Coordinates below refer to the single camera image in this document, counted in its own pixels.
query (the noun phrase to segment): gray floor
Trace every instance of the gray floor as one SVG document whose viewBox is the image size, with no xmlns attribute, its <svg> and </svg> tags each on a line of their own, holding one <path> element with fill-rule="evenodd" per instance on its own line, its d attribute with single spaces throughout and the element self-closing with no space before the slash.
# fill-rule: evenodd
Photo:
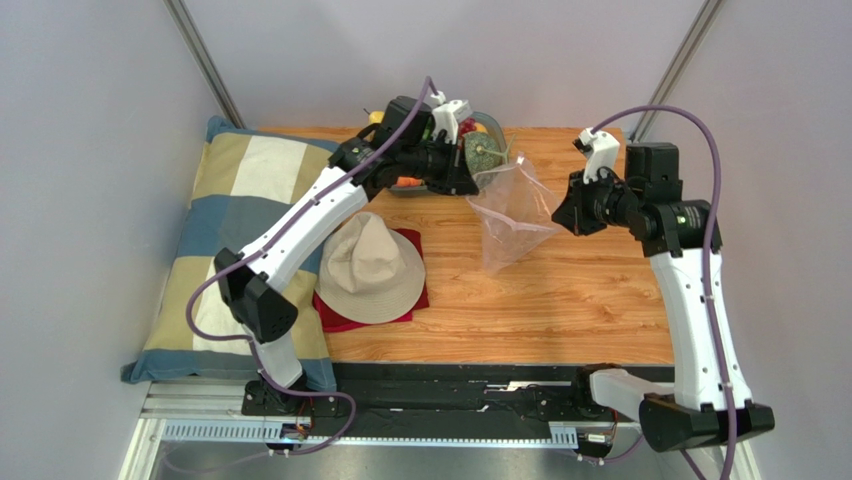
<svg viewBox="0 0 852 480">
<path fill-rule="evenodd" d="M 632 443 L 618 442 L 615 453 Z M 216 467 L 263 451 L 260 445 L 239 443 L 184 443 L 164 445 L 169 461 L 177 467 Z M 598 467 L 577 462 L 567 453 L 542 449 L 362 447 L 333 446 L 305 457 L 264 457 L 206 475 L 186 475 L 158 467 L 152 479 L 590 479 L 661 478 L 656 455 L 647 446 L 623 463 Z"/>
</svg>

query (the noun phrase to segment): plastic bag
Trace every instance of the plastic bag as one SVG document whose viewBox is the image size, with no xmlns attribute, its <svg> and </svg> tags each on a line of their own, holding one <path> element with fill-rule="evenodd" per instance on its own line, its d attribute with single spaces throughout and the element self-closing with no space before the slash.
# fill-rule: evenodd
<svg viewBox="0 0 852 480">
<path fill-rule="evenodd" d="M 482 220 L 482 261 L 495 274 L 560 231 L 550 220 L 560 199 L 542 185 L 535 168 L 518 154 L 515 162 L 473 176 L 479 195 L 467 198 Z"/>
</svg>

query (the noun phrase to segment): gray wall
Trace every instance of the gray wall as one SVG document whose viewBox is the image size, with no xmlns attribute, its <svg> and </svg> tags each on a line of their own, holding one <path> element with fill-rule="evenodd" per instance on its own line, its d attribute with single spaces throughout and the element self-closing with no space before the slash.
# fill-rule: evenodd
<svg viewBox="0 0 852 480">
<path fill-rule="evenodd" d="M 113 479 L 218 108 L 159 0 L 0 4 L 0 477 Z"/>
<path fill-rule="evenodd" d="M 717 135 L 728 316 L 777 429 L 752 442 L 763 478 L 849 478 L 852 457 L 852 3 L 727 2 L 669 103 Z M 663 117 L 687 190 L 707 196 L 697 130 Z"/>
<path fill-rule="evenodd" d="M 251 125 L 362 124 L 428 74 L 503 125 L 578 126 L 648 101 L 702 1 L 238 3 L 187 0 Z"/>
</svg>

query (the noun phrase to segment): wooden table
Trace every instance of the wooden table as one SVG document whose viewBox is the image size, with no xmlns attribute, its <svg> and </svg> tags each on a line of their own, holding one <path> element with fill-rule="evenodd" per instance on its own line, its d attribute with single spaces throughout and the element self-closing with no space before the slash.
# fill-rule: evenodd
<svg viewBox="0 0 852 480">
<path fill-rule="evenodd" d="M 278 128 L 343 141 L 357 128 Z M 506 129 L 517 134 L 541 182 L 562 198 L 585 158 L 579 129 Z M 624 149 L 617 172 L 623 171 Z M 663 300 L 649 262 L 625 229 L 592 237 L 567 231 L 495 277 L 482 269 L 479 218 L 463 198 L 399 198 L 382 192 L 365 210 L 391 228 L 423 236 L 431 307 L 409 323 L 327 334 L 335 361 L 499 364 L 670 364 Z"/>
</svg>

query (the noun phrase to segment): red fabric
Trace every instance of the red fabric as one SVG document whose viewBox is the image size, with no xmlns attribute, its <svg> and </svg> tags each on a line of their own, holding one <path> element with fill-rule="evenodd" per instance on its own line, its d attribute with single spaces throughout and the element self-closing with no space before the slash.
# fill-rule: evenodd
<svg viewBox="0 0 852 480">
<path fill-rule="evenodd" d="M 423 246 L 420 244 L 420 232 L 417 230 L 409 230 L 407 228 L 395 228 L 395 232 L 399 233 L 409 242 L 414 245 L 414 248 L 417 249 L 417 253 L 420 254 L 420 258 L 423 258 Z M 417 303 L 411 307 L 405 315 L 387 323 L 401 323 L 401 322 L 410 322 L 414 319 L 414 310 L 420 310 L 421 308 L 426 308 L 429 306 L 429 295 L 426 292 L 426 284 L 423 284 L 423 292 L 420 293 L 420 298 L 417 299 Z M 360 327 L 369 327 L 369 324 L 366 323 L 358 323 L 353 320 L 349 320 L 348 318 L 340 315 L 331 309 L 325 302 L 319 298 L 319 295 L 314 292 L 314 308 L 317 309 L 317 312 L 320 316 L 320 321 L 322 322 L 322 331 L 324 332 L 345 332 L 348 330 L 354 330 Z"/>
</svg>

